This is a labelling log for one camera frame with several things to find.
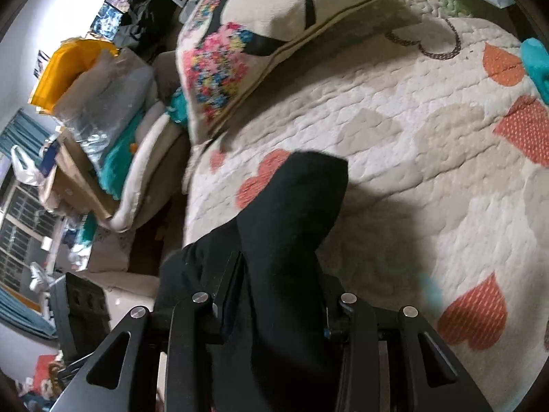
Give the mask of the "brown cardboard box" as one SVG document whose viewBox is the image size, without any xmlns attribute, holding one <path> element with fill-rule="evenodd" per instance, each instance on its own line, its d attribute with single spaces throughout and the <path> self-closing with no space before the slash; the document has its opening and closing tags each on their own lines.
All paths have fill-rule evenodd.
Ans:
<svg viewBox="0 0 549 412">
<path fill-rule="evenodd" d="M 68 129 L 63 128 L 48 143 L 42 163 L 50 152 L 54 153 L 52 167 L 39 186 L 41 204 L 48 210 L 92 213 L 101 221 L 111 219 L 119 203 L 98 184 L 94 165 Z"/>
</svg>

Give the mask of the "black bag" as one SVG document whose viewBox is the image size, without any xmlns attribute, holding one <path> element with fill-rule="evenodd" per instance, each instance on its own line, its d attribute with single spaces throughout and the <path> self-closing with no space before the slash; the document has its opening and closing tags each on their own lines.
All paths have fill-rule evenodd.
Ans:
<svg viewBox="0 0 549 412">
<path fill-rule="evenodd" d="M 152 63 L 162 52 L 174 50 L 182 24 L 182 9 L 172 0 L 129 0 L 114 44 L 129 48 L 137 56 Z"/>
</svg>

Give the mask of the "teal fuzzy cloth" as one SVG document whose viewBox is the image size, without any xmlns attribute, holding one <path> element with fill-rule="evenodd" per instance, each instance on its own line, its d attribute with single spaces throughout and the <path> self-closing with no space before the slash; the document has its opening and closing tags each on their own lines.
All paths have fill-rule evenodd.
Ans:
<svg viewBox="0 0 549 412">
<path fill-rule="evenodd" d="M 549 102 L 549 54 L 536 38 L 526 39 L 520 47 L 525 70 L 545 104 Z"/>
</svg>

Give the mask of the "teal plush toy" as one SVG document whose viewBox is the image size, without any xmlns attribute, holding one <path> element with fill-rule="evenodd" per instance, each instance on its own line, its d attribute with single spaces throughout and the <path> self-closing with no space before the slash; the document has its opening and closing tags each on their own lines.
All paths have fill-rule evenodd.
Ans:
<svg viewBox="0 0 549 412">
<path fill-rule="evenodd" d="M 143 118 L 144 109 L 140 109 L 122 131 L 112 149 L 107 152 L 101 170 L 98 172 L 100 187 L 105 190 L 106 194 L 111 195 L 115 201 L 119 201 L 122 197 L 122 191 L 134 155 L 131 146 L 137 143 L 136 132 Z"/>
</svg>

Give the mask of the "teal curtain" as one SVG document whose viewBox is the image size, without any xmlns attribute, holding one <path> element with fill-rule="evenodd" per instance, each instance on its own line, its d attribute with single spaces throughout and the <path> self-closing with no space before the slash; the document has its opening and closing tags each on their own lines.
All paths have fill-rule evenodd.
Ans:
<svg viewBox="0 0 549 412">
<path fill-rule="evenodd" d="M 24 111 L 18 110 L 1 132 L 1 153 L 10 158 L 12 147 L 18 145 L 34 160 L 35 165 L 39 165 L 42 161 L 40 150 L 51 134 Z"/>
</svg>

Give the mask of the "clear plastic bag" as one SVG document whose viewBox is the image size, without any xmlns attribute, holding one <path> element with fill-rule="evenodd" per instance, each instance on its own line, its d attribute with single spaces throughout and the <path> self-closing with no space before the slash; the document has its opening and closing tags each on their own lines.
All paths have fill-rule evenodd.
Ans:
<svg viewBox="0 0 549 412">
<path fill-rule="evenodd" d="M 78 76 L 54 106 L 95 168 L 144 105 L 153 84 L 153 68 L 132 50 L 118 55 L 103 50 L 94 65 Z"/>
</svg>

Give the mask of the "beige cushioned chair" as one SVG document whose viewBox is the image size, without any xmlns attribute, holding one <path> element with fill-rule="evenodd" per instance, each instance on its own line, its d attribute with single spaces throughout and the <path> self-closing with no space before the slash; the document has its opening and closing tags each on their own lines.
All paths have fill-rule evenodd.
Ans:
<svg viewBox="0 0 549 412">
<path fill-rule="evenodd" d="M 168 97 L 178 87 L 175 52 L 163 52 L 153 61 L 153 84 L 146 93 L 145 115 L 137 129 L 137 152 L 118 210 L 102 222 L 112 232 L 140 228 L 178 190 L 190 154 L 188 134 L 166 110 Z"/>
</svg>

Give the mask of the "black pants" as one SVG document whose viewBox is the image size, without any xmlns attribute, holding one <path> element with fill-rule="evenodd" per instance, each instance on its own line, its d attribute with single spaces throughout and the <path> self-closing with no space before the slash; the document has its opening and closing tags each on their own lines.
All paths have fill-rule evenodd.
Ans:
<svg viewBox="0 0 549 412">
<path fill-rule="evenodd" d="M 195 321 L 195 359 L 167 361 L 170 411 L 331 411 L 341 361 L 325 335 L 328 289 L 316 256 L 341 210 L 348 165 L 321 152 L 293 152 L 234 218 L 171 255 L 154 308 L 172 312 L 210 292 L 233 254 L 244 266 L 234 328 L 209 342 Z"/>
</svg>

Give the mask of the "teal box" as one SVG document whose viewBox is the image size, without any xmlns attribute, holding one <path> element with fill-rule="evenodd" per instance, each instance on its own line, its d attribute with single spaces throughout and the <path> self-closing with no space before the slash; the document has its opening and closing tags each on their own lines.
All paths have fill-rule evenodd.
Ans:
<svg viewBox="0 0 549 412">
<path fill-rule="evenodd" d="M 166 112 L 171 120 L 178 126 L 188 128 L 187 101 L 184 98 L 182 88 L 177 88 L 170 96 L 166 105 Z"/>
</svg>

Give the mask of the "heart pattern quilt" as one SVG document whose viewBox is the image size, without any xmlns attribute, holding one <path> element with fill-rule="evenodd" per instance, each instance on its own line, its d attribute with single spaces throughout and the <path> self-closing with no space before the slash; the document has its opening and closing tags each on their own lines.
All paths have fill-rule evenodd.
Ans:
<svg viewBox="0 0 549 412">
<path fill-rule="evenodd" d="M 234 217 L 289 152 L 346 159 L 324 270 L 413 305 L 497 411 L 548 357 L 548 108 L 508 18 L 470 0 L 375 0 L 279 64 L 189 172 L 183 240 Z"/>
</svg>

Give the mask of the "floral bird cushion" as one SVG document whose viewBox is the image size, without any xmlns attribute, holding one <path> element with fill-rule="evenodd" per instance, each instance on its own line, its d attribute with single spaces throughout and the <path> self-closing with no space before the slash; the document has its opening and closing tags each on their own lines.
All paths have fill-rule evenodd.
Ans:
<svg viewBox="0 0 549 412">
<path fill-rule="evenodd" d="M 217 134 L 280 62 L 374 0 L 199 0 L 176 48 L 191 142 Z"/>
</svg>

